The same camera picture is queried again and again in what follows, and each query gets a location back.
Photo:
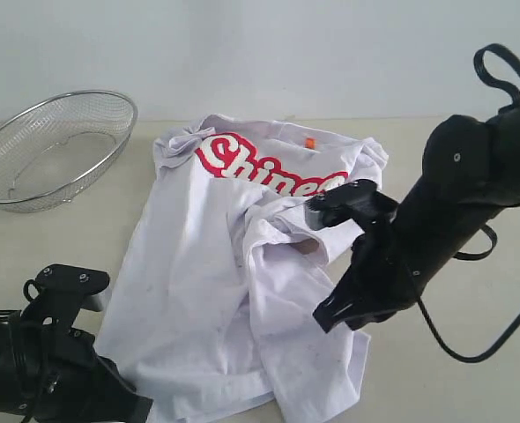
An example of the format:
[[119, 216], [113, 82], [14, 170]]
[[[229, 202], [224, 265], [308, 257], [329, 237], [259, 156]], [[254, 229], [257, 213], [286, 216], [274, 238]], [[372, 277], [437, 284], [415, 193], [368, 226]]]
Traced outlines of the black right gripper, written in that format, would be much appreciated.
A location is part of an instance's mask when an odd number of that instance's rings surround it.
[[325, 333], [381, 323], [417, 303], [432, 278], [432, 230], [416, 220], [372, 225], [353, 244], [350, 267], [312, 316]]

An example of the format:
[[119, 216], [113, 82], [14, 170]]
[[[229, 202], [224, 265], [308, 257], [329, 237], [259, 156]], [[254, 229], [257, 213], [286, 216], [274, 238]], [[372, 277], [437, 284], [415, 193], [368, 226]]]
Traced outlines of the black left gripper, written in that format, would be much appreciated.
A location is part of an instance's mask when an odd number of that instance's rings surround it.
[[0, 413], [45, 422], [146, 422], [152, 400], [97, 356], [77, 310], [0, 310]]

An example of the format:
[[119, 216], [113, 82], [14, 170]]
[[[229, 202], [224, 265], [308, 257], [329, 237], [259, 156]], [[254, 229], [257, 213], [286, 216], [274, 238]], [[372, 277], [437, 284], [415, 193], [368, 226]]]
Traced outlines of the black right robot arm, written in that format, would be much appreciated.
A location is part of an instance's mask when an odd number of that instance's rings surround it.
[[520, 108], [486, 122], [451, 116], [430, 135], [421, 176], [402, 201], [368, 179], [308, 200], [313, 228], [352, 220], [362, 230], [314, 318], [325, 331], [340, 323], [357, 330], [410, 308], [488, 220], [513, 207], [520, 207]]

